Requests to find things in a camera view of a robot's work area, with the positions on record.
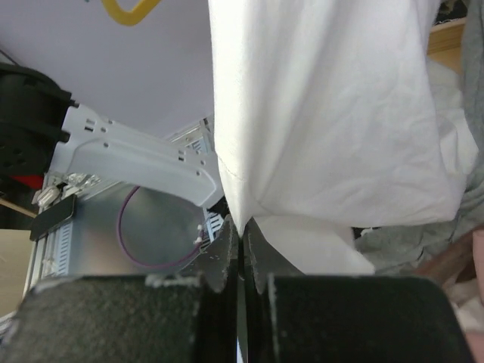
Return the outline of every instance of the red object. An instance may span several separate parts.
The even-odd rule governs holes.
[[[12,179],[30,187],[32,189],[38,190],[42,189],[44,185],[44,178],[38,175],[24,175],[24,176],[10,176]]]

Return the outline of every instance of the white panel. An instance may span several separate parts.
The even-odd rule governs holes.
[[[213,112],[206,0],[163,0],[131,27],[99,0],[2,0],[0,48],[144,132],[166,137]]]

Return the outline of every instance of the wooden stick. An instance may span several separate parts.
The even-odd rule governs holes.
[[[8,200],[5,200],[5,199],[0,199],[0,206],[6,206],[7,208],[13,209],[30,218],[37,217],[37,214],[35,214],[34,212],[31,212],[28,209],[23,208],[22,206],[18,206],[17,204],[13,204],[12,202],[9,202]]]

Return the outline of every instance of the gray cloth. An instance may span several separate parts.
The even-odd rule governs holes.
[[[379,274],[406,273],[442,252],[449,244],[484,223],[484,0],[471,0],[462,39],[464,109],[479,147],[476,168],[455,219],[411,227],[385,227],[365,234],[356,248]]]

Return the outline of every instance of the yellow handle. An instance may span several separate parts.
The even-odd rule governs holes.
[[[102,0],[107,13],[118,23],[133,26],[146,17],[161,0],[141,0],[131,11],[123,10],[116,0]]]

